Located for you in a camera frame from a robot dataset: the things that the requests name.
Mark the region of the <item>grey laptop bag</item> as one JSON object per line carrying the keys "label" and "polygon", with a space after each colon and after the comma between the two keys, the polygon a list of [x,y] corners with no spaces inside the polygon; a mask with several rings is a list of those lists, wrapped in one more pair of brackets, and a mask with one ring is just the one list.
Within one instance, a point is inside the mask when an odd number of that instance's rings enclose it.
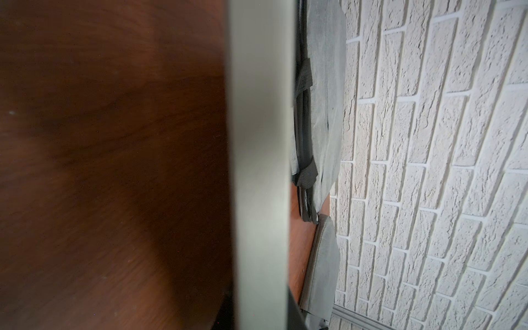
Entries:
{"label": "grey laptop bag", "polygon": [[297,1],[291,179],[304,222],[318,223],[340,169],[346,27],[338,1]]}
{"label": "grey laptop bag", "polygon": [[308,329],[328,327],[338,282],[340,249],[332,218],[321,214],[313,240],[300,308]]}

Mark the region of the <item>silver laptop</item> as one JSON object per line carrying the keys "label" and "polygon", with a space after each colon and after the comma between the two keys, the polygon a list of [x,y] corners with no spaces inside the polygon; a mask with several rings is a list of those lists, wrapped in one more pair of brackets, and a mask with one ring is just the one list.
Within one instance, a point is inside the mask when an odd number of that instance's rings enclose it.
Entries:
{"label": "silver laptop", "polygon": [[226,57],[237,329],[286,329],[294,1],[229,1]]}

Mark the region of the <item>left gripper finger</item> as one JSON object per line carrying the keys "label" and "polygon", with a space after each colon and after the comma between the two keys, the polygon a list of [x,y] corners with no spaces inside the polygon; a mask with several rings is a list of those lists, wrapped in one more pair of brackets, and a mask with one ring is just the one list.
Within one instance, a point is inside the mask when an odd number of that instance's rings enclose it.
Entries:
{"label": "left gripper finger", "polygon": [[295,301],[292,291],[288,292],[288,303],[287,303],[287,329],[288,330],[307,330],[305,319],[299,309],[297,302]]}

